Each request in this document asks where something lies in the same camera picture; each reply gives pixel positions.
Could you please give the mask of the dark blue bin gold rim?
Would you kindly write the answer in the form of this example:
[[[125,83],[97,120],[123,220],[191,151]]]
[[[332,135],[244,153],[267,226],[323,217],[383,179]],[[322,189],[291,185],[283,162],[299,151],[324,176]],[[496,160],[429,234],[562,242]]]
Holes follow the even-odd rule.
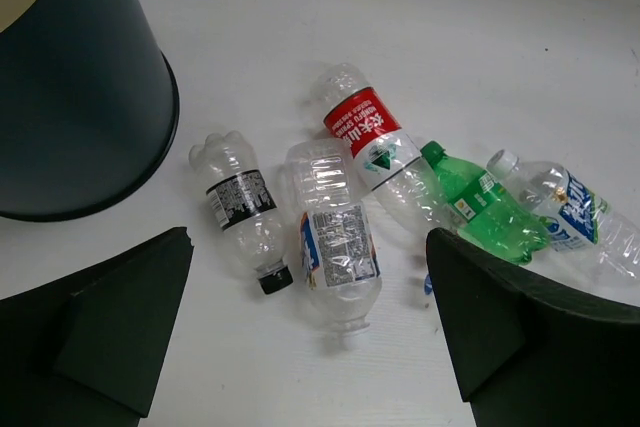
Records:
[[[104,210],[157,170],[179,92],[139,0],[1,0],[1,213]]]

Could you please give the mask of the clear bottle red white label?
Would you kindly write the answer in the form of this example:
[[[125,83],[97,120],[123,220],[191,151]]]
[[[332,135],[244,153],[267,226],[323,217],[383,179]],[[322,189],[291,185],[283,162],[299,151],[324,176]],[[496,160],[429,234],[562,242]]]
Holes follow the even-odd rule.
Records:
[[[346,143],[362,181],[396,222],[417,236],[456,228],[435,172],[357,67],[330,67],[311,95],[328,132]]]

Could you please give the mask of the small blue cap piece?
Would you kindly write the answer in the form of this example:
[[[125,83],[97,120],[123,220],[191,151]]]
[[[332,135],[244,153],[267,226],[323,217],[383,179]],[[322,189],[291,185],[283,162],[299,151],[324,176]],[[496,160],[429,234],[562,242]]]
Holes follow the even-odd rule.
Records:
[[[429,274],[426,275],[424,280],[424,293],[429,296],[433,292],[432,280]]]

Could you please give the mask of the clear bottle black label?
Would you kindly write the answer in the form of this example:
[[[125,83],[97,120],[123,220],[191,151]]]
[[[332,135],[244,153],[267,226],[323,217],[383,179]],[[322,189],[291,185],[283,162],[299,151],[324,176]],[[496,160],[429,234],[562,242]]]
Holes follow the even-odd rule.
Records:
[[[251,144],[238,131],[212,133],[191,147],[189,165],[225,246],[252,272],[262,292],[271,295],[290,286],[293,277],[284,260],[285,220]]]

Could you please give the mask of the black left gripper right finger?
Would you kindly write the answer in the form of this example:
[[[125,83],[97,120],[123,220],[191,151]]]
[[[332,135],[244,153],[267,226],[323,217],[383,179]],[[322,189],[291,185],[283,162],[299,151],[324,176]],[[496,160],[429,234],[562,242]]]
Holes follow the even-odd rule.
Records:
[[[426,262],[478,426],[636,426],[639,309],[503,261],[443,228]]]

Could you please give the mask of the green plastic bottle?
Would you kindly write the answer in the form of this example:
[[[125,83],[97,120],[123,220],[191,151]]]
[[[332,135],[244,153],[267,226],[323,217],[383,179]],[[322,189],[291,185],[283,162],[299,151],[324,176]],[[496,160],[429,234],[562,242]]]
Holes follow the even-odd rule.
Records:
[[[425,144],[421,154],[436,174],[460,237],[516,265],[530,263],[549,246],[541,222],[486,169],[447,154],[436,141]]]

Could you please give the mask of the clear bottle orange blue label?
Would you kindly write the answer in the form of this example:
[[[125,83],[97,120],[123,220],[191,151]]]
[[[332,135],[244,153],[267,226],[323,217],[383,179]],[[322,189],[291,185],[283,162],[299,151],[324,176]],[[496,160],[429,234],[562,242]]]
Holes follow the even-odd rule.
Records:
[[[310,301],[329,345],[353,351],[365,342],[382,277],[351,153],[335,138],[299,143],[287,152],[283,180]]]

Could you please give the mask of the clear bottle blue green label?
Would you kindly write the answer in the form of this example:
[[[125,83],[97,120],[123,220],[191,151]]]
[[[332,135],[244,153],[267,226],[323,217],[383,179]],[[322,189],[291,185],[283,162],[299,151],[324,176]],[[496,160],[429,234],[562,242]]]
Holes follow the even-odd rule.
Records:
[[[547,229],[551,248],[590,282],[639,285],[639,227],[569,170],[502,149],[486,168]]]

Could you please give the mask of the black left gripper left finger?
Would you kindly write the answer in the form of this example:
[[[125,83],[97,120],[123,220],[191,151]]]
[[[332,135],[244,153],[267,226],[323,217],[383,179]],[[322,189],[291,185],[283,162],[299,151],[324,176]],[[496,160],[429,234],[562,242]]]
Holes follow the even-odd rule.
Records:
[[[148,417],[194,247],[174,227],[1,301],[4,426],[136,426]]]

